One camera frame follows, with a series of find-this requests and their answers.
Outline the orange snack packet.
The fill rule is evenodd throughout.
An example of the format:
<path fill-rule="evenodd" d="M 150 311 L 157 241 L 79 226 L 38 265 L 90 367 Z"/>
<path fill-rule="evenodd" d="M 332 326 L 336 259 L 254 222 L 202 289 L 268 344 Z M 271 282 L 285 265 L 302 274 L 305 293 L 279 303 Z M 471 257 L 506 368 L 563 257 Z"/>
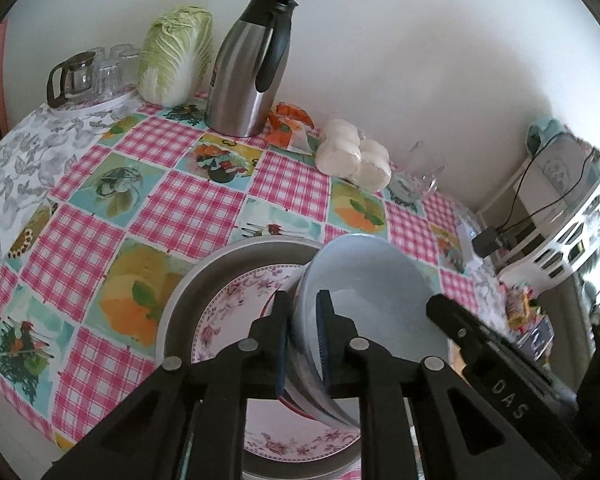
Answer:
<path fill-rule="evenodd" d="M 279 150 L 312 155 L 314 149 L 309 143 L 309 136 L 314 132 L 313 119 L 303 108 L 279 102 L 267 116 L 264 140 Z"/>

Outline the checkered patchwork tablecloth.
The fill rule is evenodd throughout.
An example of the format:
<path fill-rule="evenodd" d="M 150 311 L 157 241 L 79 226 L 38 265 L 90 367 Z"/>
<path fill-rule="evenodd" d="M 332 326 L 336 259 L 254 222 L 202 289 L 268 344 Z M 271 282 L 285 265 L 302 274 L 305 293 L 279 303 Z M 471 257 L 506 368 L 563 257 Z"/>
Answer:
<path fill-rule="evenodd" d="M 39 107 L 0 141 L 0 449 L 24 478 L 151 372 L 167 299 L 232 242 L 378 235 L 434 289 L 506 325 L 494 272 L 463 261 L 463 206 L 441 194 L 405 206 L 309 156 L 211 133 L 202 104 L 130 100 L 76 118 Z"/>

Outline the clear drinking glass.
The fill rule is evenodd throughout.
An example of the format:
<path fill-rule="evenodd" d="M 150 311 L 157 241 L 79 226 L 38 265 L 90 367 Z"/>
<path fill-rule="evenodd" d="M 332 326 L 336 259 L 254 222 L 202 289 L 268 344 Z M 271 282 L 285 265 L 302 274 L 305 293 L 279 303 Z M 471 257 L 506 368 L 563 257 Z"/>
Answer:
<path fill-rule="evenodd" d="M 133 44 L 116 44 L 109 50 L 97 47 L 94 53 L 92 96 L 109 101 L 135 88 L 138 80 L 140 50 Z"/>

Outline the pale blue round bowl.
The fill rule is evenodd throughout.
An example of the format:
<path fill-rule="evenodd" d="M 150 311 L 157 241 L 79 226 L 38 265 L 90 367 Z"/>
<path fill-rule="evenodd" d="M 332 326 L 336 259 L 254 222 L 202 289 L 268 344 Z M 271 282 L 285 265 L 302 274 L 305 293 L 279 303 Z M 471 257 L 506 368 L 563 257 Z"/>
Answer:
<path fill-rule="evenodd" d="M 336 314 L 350 318 L 359 336 L 393 356 L 419 362 L 446 359 L 449 343 L 426 313 L 435 291 L 407 255 L 380 237 L 341 235 L 324 245 L 303 275 L 298 305 L 303 324 L 316 321 L 316 297 L 329 291 Z M 352 400 L 337 402 L 356 415 Z"/>

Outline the white power strip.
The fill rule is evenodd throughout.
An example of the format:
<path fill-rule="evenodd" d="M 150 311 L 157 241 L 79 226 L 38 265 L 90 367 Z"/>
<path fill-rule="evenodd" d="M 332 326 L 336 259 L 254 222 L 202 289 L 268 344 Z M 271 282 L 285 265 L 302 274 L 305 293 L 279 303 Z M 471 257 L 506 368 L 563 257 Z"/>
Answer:
<path fill-rule="evenodd" d="M 466 272 L 477 271 L 483 265 L 483 259 L 477 256 L 474 246 L 472 246 L 472 241 L 478 235 L 478 232 L 465 221 L 460 221 L 456 227 L 456 234 L 460 241 L 460 250 L 462 251 Z"/>

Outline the clear glass pitcher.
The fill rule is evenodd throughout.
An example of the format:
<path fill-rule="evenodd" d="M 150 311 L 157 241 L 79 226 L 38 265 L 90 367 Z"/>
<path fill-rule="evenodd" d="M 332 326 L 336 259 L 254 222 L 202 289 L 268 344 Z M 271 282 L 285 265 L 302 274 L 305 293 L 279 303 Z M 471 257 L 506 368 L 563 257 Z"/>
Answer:
<path fill-rule="evenodd" d="M 418 140 L 406 154 L 404 164 L 393 172 L 389 192 L 405 204 L 424 200 L 437 189 L 444 169 L 444 160 L 434 156 L 428 146 Z"/>

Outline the small white bowl red rim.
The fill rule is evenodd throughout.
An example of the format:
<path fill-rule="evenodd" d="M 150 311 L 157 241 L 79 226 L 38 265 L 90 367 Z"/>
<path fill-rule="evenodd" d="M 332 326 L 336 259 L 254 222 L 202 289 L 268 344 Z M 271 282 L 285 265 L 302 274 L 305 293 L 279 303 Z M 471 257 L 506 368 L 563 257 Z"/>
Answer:
<path fill-rule="evenodd" d="M 306 417 L 332 428 L 358 429 L 356 415 L 333 400 L 326 389 L 321 374 L 316 321 L 305 327 L 303 316 L 299 313 L 299 289 L 308 267 L 307 264 L 299 266 L 281 286 L 281 290 L 291 299 L 286 350 L 287 378 L 283 396 Z"/>

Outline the steel thermos jug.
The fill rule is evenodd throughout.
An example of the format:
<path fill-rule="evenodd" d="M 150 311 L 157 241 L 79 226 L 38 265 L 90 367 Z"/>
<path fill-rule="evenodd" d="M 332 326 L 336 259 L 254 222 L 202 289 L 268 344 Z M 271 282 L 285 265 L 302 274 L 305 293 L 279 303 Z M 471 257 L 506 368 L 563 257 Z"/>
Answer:
<path fill-rule="evenodd" d="M 295 0 L 250 0 L 217 53 L 205 123 L 224 136 L 260 134 L 283 79 Z"/>

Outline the steel round tray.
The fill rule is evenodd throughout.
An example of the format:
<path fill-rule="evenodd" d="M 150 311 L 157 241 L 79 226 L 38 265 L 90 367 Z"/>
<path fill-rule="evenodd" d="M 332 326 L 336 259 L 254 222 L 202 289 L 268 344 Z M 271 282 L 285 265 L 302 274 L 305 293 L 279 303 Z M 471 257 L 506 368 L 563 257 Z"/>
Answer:
<path fill-rule="evenodd" d="M 313 258 L 321 243 L 292 236 L 249 238 L 198 262 L 166 302 L 155 359 L 212 359 L 245 338 L 274 292 Z M 330 428 L 283 402 L 252 401 L 245 424 L 247 479 L 357 479 L 359 437 Z"/>

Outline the white lattice shelf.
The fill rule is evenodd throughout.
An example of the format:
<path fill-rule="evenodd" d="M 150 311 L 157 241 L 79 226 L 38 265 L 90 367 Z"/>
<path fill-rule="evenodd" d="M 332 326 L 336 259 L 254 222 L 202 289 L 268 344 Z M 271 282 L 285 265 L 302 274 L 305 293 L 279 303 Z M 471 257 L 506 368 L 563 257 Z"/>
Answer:
<path fill-rule="evenodd" d="M 544 292 L 600 248 L 600 150 L 555 118 L 532 122 L 526 150 L 480 214 L 504 200 L 505 218 L 488 222 L 501 240 L 492 255 L 498 279 Z"/>

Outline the napa cabbage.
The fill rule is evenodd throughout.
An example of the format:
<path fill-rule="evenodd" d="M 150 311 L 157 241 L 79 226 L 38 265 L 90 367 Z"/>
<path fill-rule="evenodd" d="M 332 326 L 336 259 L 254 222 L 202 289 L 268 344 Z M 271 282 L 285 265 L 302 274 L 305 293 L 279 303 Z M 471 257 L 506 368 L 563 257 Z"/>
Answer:
<path fill-rule="evenodd" d="M 200 6 L 182 6 L 157 18 L 140 53 L 137 91 L 162 107 L 189 102 L 211 64 L 212 14 Z"/>

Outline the black power adapter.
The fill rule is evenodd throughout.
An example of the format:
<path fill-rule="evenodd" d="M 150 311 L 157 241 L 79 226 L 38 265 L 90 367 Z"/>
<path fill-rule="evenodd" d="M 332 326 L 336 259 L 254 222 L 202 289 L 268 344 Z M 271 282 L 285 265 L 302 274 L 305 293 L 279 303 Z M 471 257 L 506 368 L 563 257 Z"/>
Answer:
<path fill-rule="evenodd" d="M 490 256 L 499 250 L 508 252 L 512 249 L 512 243 L 506 235 L 506 230 L 493 228 L 493 226 L 489 226 L 471 240 L 471 246 L 474 253 L 480 258 Z"/>

